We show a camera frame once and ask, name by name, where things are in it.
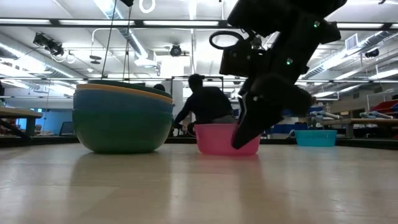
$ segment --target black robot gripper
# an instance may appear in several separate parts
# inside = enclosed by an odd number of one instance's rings
[[[305,114],[312,104],[311,95],[295,86],[319,44],[340,40],[335,22],[324,17],[346,0],[239,0],[228,23],[248,34],[228,30],[215,32],[210,44],[223,50],[220,74],[246,77],[241,87],[239,117],[232,145],[239,149],[250,140],[283,120],[283,110]],[[269,49],[263,49],[258,36],[279,31]],[[238,42],[229,47],[217,46],[217,35],[232,35]]]

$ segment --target person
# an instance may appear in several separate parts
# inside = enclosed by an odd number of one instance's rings
[[[175,126],[181,126],[191,111],[196,116],[196,123],[235,123],[229,99],[215,86],[203,86],[203,78],[193,74],[188,79],[192,95],[185,102],[181,112],[174,119]]]
[[[156,84],[154,86],[154,89],[161,90],[161,91],[166,91],[166,88],[164,88],[164,86],[162,84]]]

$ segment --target pink basin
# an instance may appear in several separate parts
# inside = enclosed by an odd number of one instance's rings
[[[197,144],[203,154],[219,156],[251,156],[257,153],[260,136],[240,149],[231,146],[231,137],[236,124],[196,124]]]

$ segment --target workbench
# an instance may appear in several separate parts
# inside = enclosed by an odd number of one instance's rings
[[[30,139],[35,133],[36,119],[43,117],[42,113],[38,113],[24,108],[6,108],[0,107],[0,125],[10,129],[16,135],[23,139]],[[26,119],[26,131],[23,133],[17,127],[3,121],[3,118]]]
[[[398,126],[398,119],[361,119],[346,118],[329,121],[321,121],[321,125],[346,125],[346,137],[354,138],[354,124],[377,124],[379,126]]]

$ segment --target dark shirt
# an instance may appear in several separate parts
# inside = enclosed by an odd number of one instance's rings
[[[231,114],[232,106],[228,97],[218,87],[206,86],[192,93],[174,123],[180,123],[190,111],[195,114],[197,122],[203,124]]]

